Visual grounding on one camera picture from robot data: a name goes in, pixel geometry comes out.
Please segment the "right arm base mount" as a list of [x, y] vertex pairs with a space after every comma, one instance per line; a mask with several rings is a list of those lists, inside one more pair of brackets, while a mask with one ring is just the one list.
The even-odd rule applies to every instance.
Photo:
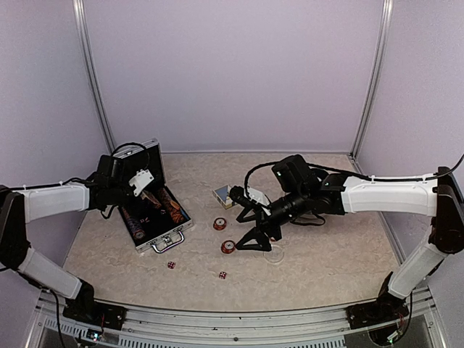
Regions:
[[345, 310], [351, 329], [364, 328], [409, 315], [405, 300], [380, 300], [348, 306]]

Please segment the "blue playing card deck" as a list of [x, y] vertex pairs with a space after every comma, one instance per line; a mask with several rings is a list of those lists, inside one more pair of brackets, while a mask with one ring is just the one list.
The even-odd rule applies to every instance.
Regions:
[[231, 190], [230, 185], [224, 185], [224, 186], [221, 186], [219, 188], [212, 190], [212, 194], [215, 200], [219, 203], [219, 205], [224, 210], [228, 210], [232, 207], [236, 207], [239, 205], [237, 202], [235, 202], [229, 197], [230, 190]]

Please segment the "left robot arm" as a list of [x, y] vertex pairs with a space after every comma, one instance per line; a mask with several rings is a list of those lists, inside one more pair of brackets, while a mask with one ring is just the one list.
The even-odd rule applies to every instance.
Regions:
[[92, 323], [102, 314], [94, 288], [62, 263], [86, 212], [109, 211], [138, 197], [153, 180], [149, 167], [135, 169], [103, 155], [95, 172], [38, 186], [1, 186], [1, 265], [34, 285], [64, 297]]

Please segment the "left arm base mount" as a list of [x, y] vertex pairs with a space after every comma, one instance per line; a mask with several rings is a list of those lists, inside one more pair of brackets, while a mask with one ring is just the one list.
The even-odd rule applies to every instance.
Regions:
[[81, 323], [98, 326], [100, 328], [120, 331], [123, 327], [127, 309], [121, 306], [95, 302], [90, 310], [75, 301], [66, 303], [63, 316]]

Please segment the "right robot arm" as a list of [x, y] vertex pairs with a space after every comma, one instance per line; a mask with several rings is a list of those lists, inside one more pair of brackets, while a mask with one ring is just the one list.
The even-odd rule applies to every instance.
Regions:
[[379, 212], [387, 218], [413, 217], [429, 227], [399, 269], [384, 281], [371, 305], [371, 316], [385, 322], [396, 313], [413, 289], [430, 276], [451, 254], [463, 251], [463, 193], [448, 167], [411, 177], [366, 176], [307, 162], [300, 154], [267, 164], [284, 195], [269, 201], [266, 194], [249, 186], [234, 186], [230, 198], [242, 206], [238, 222], [254, 227], [237, 243], [238, 250], [269, 252], [271, 241], [281, 239], [286, 223], [301, 225], [300, 218]]

